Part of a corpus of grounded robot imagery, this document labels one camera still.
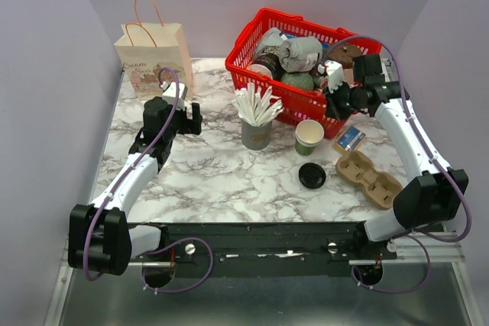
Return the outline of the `cream printed paper bag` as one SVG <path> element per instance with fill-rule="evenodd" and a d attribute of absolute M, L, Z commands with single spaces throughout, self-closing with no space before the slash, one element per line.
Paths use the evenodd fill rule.
<path fill-rule="evenodd" d="M 193 68 L 183 26 L 180 23 L 163 22 L 156 13 L 156 23 L 144 23 L 139 16 L 136 22 L 121 26 L 123 35 L 114 43 L 125 75 L 129 78 L 136 95 L 150 99 L 163 92 L 163 82 L 173 82 L 176 73 L 187 87 L 186 98 L 193 97 Z"/>

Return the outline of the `white wrapped straws bundle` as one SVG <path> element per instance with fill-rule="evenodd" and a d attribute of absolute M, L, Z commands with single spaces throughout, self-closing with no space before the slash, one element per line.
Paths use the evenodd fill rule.
<path fill-rule="evenodd" d="M 237 109 L 239 118 L 252 127 L 263 127 L 284 111 L 281 97 L 273 95 L 271 86 L 262 91 L 252 82 L 235 90 L 232 105 Z"/>

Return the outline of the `grey wrapped bundle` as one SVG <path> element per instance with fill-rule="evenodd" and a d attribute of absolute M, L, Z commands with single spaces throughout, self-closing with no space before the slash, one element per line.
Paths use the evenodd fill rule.
<path fill-rule="evenodd" d="M 313 36 L 293 37 L 278 49 L 280 65 L 288 73 L 309 72 L 322 59 L 323 46 Z"/>

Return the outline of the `red plastic shopping basket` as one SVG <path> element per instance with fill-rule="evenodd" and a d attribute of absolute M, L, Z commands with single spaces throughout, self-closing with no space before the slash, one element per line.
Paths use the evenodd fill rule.
<path fill-rule="evenodd" d="M 242 89 L 252 82 L 265 92 L 269 87 L 272 94 L 280 97 L 283 112 L 277 120 L 297 126 L 306 119 L 318 121 L 324 129 L 324 138 L 332 139 L 343 128 L 346 121 L 338 121 L 325 116 L 327 102 L 322 92 L 306 92 L 288 86 L 267 76 L 247 69 L 262 36 L 272 27 L 295 36 L 314 36 L 326 44 L 334 44 L 354 33 L 344 28 L 332 29 L 304 20 L 299 15 L 291 15 L 271 8 L 262 8 L 239 34 L 230 54 L 225 59 L 225 68 L 231 73 L 236 89 Z"/>

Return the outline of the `brown lidded white tub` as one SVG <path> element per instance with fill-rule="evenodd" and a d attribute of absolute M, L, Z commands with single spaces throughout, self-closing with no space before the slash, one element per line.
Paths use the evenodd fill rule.
<path fill-rule="evenodd" d="M 347 80 L 352 80 L 353 78 L 353 61 L 354 58 L 362 55 L 362 51 L 359 47 L 354 44 L 345 43 L 335 48 L 327 56 L 327 60 L 332 60 L 340 63 L 343 68 L 345 78 Z"/>

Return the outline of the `brown cardboard cup carrier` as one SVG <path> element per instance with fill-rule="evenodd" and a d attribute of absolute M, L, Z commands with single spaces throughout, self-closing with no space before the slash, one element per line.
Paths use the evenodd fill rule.
<path fill-rule="evenodd" d="M 389 173 L 378 171 L 373 161 L 357 150 L 343 154 L 336 162 L 337 174 L 346 182 L 361 188 L 365 198 L 382 210 L 393 207 L 403 186 Z"/>

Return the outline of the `green paper coffee cup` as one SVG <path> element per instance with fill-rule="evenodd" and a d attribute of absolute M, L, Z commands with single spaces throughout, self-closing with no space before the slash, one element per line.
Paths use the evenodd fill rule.
<path fill-rule="evenodd" d="M 309 156 L 324 138 L 323 126 L 315 120 L 301 121 L 295 130 L 295 150 L 301 156 Z"/>

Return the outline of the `black mounting base rail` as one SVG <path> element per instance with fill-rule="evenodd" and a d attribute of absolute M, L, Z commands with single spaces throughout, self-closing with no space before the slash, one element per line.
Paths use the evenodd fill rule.
<path fill-rule="evenodd" d="M 347 276 L 350 265 L 395 260 L 387 242 L 372 243 L 358 222 L 165 223 L 164 244 L 174 252 L 140 255 L 132 266 L 166 268 L 176 275 L 212 277 Z"/>

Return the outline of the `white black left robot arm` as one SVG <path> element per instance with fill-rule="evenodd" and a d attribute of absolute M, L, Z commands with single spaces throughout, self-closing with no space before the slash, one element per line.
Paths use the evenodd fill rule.
<path fill-rule="evenodd" d="M 120 276 L 131 259 L 146 254 L 153 261 L 169 252 L 160 224 L 129 224 L 127 216 L 147 184 L 166 163 L 178 134 L 202 132 L 200 106 L 188 114 L 181 102 L 155 97 L 144 104 L 143 126 L 123 168 L 98 197 L 70 212 L 68 263 L 90 281 L 103 274 Z"/>

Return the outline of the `blue yellow card packet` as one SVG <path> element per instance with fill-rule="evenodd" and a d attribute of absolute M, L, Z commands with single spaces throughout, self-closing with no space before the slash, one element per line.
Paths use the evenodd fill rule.
<path fill-rule="evenodd" d="M 350 126 L 340 133 L 333 147 L 341 153 L 357 150 L 365 137 L 366 135 L 363 131 L 355 126 Z"/>

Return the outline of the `dark printed paper cup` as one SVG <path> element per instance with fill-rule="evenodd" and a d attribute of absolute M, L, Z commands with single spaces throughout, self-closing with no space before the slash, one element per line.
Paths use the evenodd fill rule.
<path fill-rule="evenodd" d="M 247 70 L 274 80 L 280 80 L 284 74 L 279 57 L 274 53 L 262 53 L 248 66 Z"/>

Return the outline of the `black plastic cup lid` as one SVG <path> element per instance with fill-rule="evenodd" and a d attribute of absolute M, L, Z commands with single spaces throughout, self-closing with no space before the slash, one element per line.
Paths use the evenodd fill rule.
<path fill-rule="evenodd" d="M 308 189 L 319 189 L 326 181 L 325 170 L 316 163 L 305 163 L 299 168 L 300 183 Z"/>

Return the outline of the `green textured ball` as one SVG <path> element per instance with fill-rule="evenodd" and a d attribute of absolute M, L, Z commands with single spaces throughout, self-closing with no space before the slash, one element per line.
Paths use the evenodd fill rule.
<path fill-rule="evenodd" d="M 314 90 L 313 78 L 308 73 L 284 73 L 281 82 L 307 92 Z"/>

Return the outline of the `grey straw holder cup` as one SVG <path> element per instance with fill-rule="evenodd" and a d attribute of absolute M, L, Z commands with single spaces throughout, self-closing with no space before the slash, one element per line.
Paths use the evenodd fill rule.
<path fill-rule="evenodd" d="M 272 121 L 261 125 L 253 126 L 241 120 L 241 142 L 249 150 L 263 150 L 270 143 L 272 131 Z"/>

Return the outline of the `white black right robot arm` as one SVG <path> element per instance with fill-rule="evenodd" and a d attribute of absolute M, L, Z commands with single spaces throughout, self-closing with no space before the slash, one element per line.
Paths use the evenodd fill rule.
<path fill-rule="evenodd" d="M 429 225 L 452 220 L 465 208 L 468 176 L 453 169 L 417 120 L 408 94 L 398 81 L 388 82 L 381 58 L 368 54 L 353 59 L 356 86 L 335 83 L 325 89 L 325 115 L 344 121 L 355 112 L 376 118 L 393 142 L 404 165 L 407 186 L 386 213 L 367 220 L 363 232 L 351 240 L 353 253 L 371 257 L 384 241 Z"/>

